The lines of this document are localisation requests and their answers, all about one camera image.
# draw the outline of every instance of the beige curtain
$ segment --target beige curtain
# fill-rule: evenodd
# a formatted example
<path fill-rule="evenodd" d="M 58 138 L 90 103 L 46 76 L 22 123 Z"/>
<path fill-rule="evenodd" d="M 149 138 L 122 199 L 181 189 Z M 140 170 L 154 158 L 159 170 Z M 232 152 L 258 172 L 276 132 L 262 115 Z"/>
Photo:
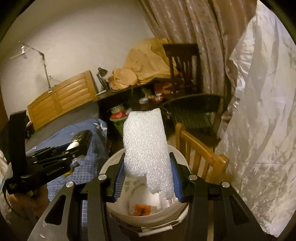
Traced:
<path fill-rule="evenodd" d="M 198 44 L 204 92 L 226 96 L 227 78 L 234 92 L 237 70 L 229 56 L 255 15 L 257 0 L 139 2 L 156 37 L 166 37 L 173 43 Z"/>

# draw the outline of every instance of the green basket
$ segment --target green basket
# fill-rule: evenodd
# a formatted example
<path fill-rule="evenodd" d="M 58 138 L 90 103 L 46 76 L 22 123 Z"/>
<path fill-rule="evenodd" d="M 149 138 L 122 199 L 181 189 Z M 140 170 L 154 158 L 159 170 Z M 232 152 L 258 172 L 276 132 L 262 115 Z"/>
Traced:
<path fill-rule="evenodd" d="M 113 122 L 114 126 L 116 127 L 116 129 L 118 130 L 118 132 L 121 136 L 123 136 L 123 124 L 126 121 L 126 119 L 127 119 L 127 116 L 122 117 L 120 119 L 111 119 L 110 118 L 110 121 Z"/>

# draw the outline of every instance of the white foam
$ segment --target white foam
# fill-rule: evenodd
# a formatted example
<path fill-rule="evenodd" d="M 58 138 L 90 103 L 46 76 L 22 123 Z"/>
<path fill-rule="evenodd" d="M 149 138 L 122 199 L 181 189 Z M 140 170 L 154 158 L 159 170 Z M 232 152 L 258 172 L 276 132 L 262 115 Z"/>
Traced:
<path fill-rule="evenodd" d="M 151 193 L 172 199 L 173 175 L 160 109 L 133 111 L 123 127 L 126 175 L 147 179 Z"/>

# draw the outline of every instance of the red item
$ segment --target red item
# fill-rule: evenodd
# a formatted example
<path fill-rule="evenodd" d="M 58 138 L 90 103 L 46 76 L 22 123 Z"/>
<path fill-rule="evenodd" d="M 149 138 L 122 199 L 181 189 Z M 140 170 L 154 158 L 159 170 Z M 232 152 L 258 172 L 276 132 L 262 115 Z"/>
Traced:
<path fill-rule="evenodd" d="M 133 216 L 147 216 L 151 213 L 150 205 L 136 204 Z"/>
<path fill-rule="evenodd" d="M 122 111 L 110 116 L 111 119 L 120 119 L 122 117 L 126 117 L 126 111 L 125 110 L 122 110 Z"/>
<path fill-rule="evenodd" d="M 152 99 L 153 101 L 162 101 L 163 100 L 163 96 L 156 96 Z"/>

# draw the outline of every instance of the checkered fabric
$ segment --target checkered fabric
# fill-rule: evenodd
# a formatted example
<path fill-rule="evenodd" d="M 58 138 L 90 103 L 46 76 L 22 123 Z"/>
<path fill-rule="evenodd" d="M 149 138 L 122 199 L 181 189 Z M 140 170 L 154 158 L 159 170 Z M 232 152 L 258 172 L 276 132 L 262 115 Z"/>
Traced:
<path fill-rule="evenodd" d="M 77 132 L 82 130 L 91 130 L 93 134 L 87 155 L 80 161 L 80 166 L 75 168 L 72 175 L 58 177 L 47 184 L 48 198 L 50 201 L 53 200 L 66 182 L 74 181 L 76 184 L 86 183 L 91 181 L 99 173 L 100 167 L 109 158 L 108 151 L 105 147 L 107 124 L 100 119 L 90 119 L 72 126 L 67 126 L 27 152 L 28 154 L 44 147 L 67 144 Z M 83 201 L 81 226 L 82 240 L 87 240 L 87 201 Z"/>

